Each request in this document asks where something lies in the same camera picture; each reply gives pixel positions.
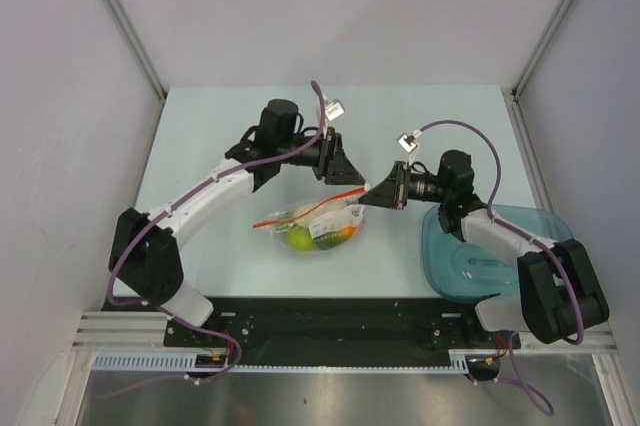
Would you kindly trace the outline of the clear orange zip top bag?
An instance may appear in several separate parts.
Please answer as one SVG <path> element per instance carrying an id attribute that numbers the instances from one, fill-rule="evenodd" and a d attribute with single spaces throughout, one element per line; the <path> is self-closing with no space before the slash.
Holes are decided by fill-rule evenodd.
<path id="1" fill-rule="evenodd" d="M 299 203 L 273 213 L 263 221 L 254 223 L 252 228 L 268 232 L 273 239 L 290 250 L 293 249 L 286 244 L 285 239 L 288 231 L 294 226 L 308 228 L 313 241 L 323 233 L 336 231 L 345 226 L 357 226 L 358 232 L 351 239 L 353 240 L 365 224 L 366 206 L 359 204 L 358 199 L 369 189 L 370 186 L 365 184 L 322 200 Z M 316 251 L 330 250 L 319 250 L 314 247 L 312 251 L 301 253 Z"/>

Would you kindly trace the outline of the orange green fake mango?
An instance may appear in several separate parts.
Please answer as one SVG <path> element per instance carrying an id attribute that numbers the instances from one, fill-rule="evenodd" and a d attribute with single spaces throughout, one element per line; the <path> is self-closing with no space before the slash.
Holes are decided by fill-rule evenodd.
<path id="1" fill-rule="evenodd" d="M 319 250 L 331 250 L 350 241 L 357 232 L 357 226 L 345 226 L 336 231 L 321 234 L 314 239 L 314 244 Z"/>

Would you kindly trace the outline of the green fake pear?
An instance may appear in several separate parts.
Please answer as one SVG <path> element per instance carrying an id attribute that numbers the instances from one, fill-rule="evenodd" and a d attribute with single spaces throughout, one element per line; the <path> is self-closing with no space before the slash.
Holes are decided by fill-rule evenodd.
<path id="1" fill-rule="evenodd" d="M 285 242 L 291 249 L 299 252 L 312 251 L 315 247 L 309 229 L 301 226 L 291 228 L 286 235 Z"/>

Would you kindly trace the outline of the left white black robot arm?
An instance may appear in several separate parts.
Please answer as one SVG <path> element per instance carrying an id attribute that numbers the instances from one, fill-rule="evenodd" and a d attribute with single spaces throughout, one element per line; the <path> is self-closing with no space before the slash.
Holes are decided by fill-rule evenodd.
<path id="1" fill-rule="evenodd" d="M 191 190 L 149 212 L 130 208 L 117 221 L 109 281 L 121 281 L 138 301 L 186 323 L 197 344 L 214 343 L 221 333 L 213 304 L 185 278 L 180 250 L 224 207 L 256 192 L 286 164 L 307 167 L 329 185 L 362 186 L 364 178 L 346 157 L 342 136 L 330 121 L 344 112 L 338 100 L 322 98 L 318 124 L 305 127 L 298 106 L 273 99 Z"/>

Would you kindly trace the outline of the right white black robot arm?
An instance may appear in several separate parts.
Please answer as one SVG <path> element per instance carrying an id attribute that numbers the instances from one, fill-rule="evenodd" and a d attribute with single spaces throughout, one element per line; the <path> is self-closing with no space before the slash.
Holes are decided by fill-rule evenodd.
<path id="1" fill-rule="evenodd" d="M 449 150 L 436 173 L 418 173 L 396 162 L 389 175 L 367 190 L 360 203 L 402 210 L 410 201 L 438 206 L 441 230 L 493 255 L 518 277 L 517 296 L 492 293 L 461 322 L 463 339 L 484 347 L 497 331 L 526 331 L 538 341 L 579 345 L 587 329 L 608 321 L 609 306 L 586 247 L 533 234 L 499 215 L 474 191 L 469 154 Z"/>

